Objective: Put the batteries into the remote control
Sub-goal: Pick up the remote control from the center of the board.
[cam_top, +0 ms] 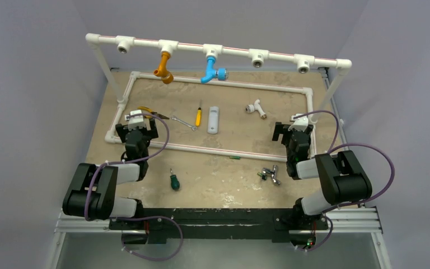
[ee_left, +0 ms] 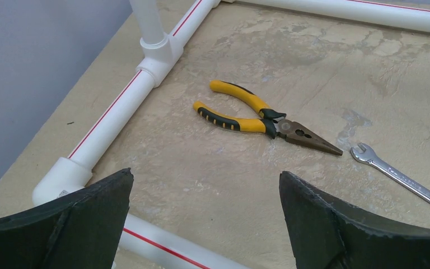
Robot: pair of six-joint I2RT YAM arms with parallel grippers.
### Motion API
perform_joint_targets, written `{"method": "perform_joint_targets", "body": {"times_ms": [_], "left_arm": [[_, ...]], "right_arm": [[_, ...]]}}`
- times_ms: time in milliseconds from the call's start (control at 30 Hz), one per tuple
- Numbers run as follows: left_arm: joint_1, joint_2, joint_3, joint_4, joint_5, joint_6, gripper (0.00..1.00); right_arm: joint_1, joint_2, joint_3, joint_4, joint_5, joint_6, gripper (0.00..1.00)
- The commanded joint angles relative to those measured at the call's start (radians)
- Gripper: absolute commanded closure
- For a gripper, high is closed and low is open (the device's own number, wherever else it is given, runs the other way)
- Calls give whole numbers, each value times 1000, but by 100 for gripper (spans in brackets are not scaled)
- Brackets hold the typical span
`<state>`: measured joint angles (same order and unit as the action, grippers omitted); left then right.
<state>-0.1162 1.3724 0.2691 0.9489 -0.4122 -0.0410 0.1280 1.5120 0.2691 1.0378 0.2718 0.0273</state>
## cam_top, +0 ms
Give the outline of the white remote control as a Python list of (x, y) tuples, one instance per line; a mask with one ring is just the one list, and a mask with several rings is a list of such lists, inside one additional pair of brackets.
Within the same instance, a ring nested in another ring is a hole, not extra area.
[(219, 127), (219, 107), (217, 106), (211, 106), (209, 108), (208, 113), (208, 127), (207, 132), (210, 135), (215, 135), (218, 133), (218, 127)]

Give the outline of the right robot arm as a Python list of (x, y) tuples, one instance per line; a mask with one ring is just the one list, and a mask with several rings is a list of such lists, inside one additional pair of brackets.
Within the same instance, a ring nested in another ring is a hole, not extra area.
[(282, 136), (286, 148), (287, 174), (294, 180), (317, 178), (320, 189), (309, 196), (299, 198), (285, 223), (305, 228), (327, 209), (344, 202), (359, 202), (372, 195), (371, 182), (351, 150), (337, 155), (317, 154), (309, 157), (311, 132), (309, 124), (304, 131), (289, 129), (289, 125), (276, 122), (273, 141)]

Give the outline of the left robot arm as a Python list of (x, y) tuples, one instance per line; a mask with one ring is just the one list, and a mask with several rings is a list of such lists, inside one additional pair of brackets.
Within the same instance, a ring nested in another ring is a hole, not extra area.
[(144, 224), (144, 213), (137, 209), (138, 200), (116, 195), (119, 184), (142, 181), (149, 164), (148, 147), (158, 137), (156, 121), (115, 126), (123, 141), (125, 151), (121, 163), (100, 168), (96, 164), (80, 163), (64, 196), (62, 210), (69, 216), (85, 217), (87, 220), (106, 220), (122, 217), (130, 229)]

